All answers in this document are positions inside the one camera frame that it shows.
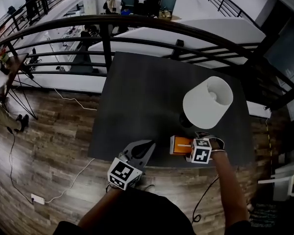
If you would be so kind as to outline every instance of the lamp base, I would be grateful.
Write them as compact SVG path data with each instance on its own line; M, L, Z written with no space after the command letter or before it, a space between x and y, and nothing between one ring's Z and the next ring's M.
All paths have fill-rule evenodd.
M181 113L179 120L181 125L185 128L190 128L193 126L193 124L188 120L184 112Z

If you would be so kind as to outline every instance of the orange box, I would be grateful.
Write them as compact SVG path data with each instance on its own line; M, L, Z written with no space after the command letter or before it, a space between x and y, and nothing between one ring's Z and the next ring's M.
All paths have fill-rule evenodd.
M172 136L170 140L170 154L185 156L191 153L193 140L194 139Z

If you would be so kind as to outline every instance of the black shoe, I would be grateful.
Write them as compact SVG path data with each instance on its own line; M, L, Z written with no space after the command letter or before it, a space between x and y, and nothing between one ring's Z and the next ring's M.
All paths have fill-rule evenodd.
M26 127L28 127L29 116L26 114L25 117L22 119L21 124L22 128L21 131L24 131Z
M19 122L21 123L21 125L22 125L22 115L21 115L21 114L19 114L18 117L17 117L15 120L16 120L16 121L19 121Z
M15 120L16 120L16 121L20 121L20 122L22 122L22 115L19 114L18 117L17 117Z

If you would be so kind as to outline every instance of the staircase railing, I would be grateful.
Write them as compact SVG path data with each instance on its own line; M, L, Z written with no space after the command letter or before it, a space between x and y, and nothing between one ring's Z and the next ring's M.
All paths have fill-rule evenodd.
M63 0L29 0L10 15L0 26L0 40L15 32L28 28L43 15L47 15L48 12L61 1ZM18 40L19 39L15 39L15 41L11 43L12 46L14 46Z
M218 11L223 14L225 17L236 17L244 18L245 20L251 22L258 29L259 25L238 5L236 5L232 0L208 0L210 1Z
M23 45L14 48L11 45L11 42L25 37L31 34L36 34L38 32L44 32L46 30L51 30L55 28L68 27L68 26L77 26L77 25L85 25L85 24L98 24L100 28L100 37L73 37L73 38L63 38L61 39L52 39L46 41L40 41L36 43L32 43L29 45ZM185 36L193 37L196 39L200 39L210 43L210 45L215 45L209 48L202 49L193 49L189 47L184 47L181 45L173 45L168 43L162 43L158 41L151 41L145 39L134 39L134 38L124 38L124 37L110 37L108 32L108 26L110 24L114 25L131 25L135 24L141 27L149 27L159 30L170 31L178 34L182 34ZM102 41L103 51L58 51L58 52L46 52L46 53L37 53L29 55L30 58L37 56L54 56L54 55L67 55L67 54L76 54L76 55L96 55L96 56L104 56L104 63L75 63L75 62L48 62L48 63L35 63L35 64L27 64L25 67L27 71L30 70L33 66L59 66L59 65L70 65L70 66L92 66L92 67L106 67L107 72L109 74L109 68L112 63L112 57L114 56L114 52L111 51L111 42L123 42L123 43L133 43L139 45L149 45L156 47L163 47L167 49L172 49L172 55L166 56L166 58L171 58L175 60L179 60L180 55L185 54L193 54L198 57L203 57L209 60L214 60L223 64L224 68L218 68L219 71L224 72L226 74L236 76L238 73L243 74L243 77L246 77L247 80L241 80L243 86L244 82L249 82L251 79L255 79L255 81L259 82L259 85L253 83L253 85L257 86L256 88L252 88L252 93L256 90L262 90L264 92L261 97L266 99L267 103L263 103L271 110L275 110L281 108L283 105L287 104L294 97L294 83L290 81L284 74L282 74L279 70L273 67L263 56L262 51L264 45L268 43L268 37L263 40L259 44L256 49L248 49L243 46L254 46L254 43L246 43L244 45L237 45L225 38L212 34L210 32L197 29L191 26L187 26L180 23L168 22L165 20L152 19L141 16L120 16L120 15L99 15L99 16L80 16L80 17L72 17L65 19L58 19L51 22L41 23L34 25L32 27L21 30L13 35L8 36L7 38L0 41L1 46L8 46L8 53L13 55L18 55L17 50L27 49L30 47L35 47L39 45L53 44L53 43L61 43L61 42L76 42L76 41L89 41L89 42L98 42ZM247 62L245 65L237 65L231 60L227 60L226 58L222 58L218 56L216 53L208 52L210 50L216 50L216 53L227 51L228 53L234 53L241 57L245 57ZM263 75L257 67L263 68L265 71L270 72L273 76ZM31 74L42 74L41 71L33 71ZM63 72L63 71L44 71L44 74L71 74L71 72ZM92 76L106 76L106 74L90 72L88 75ZM292 89L290 91L285 90L277 84L275 76L279 77L282 81L287 83Z

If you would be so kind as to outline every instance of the wrist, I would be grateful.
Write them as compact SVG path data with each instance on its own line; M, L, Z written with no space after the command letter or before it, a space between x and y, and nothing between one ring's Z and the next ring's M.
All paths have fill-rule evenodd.
M122 193L124 192L124 190L120 189L120 188L110 188L106 195L108 196L113 196L113 197L116 197L116 196L119 196L121 195Z
M227 153L224 152L224 151L213 151L213 152L211 152L210 157L211 157L214 161L228 160L228 158L227 158Z

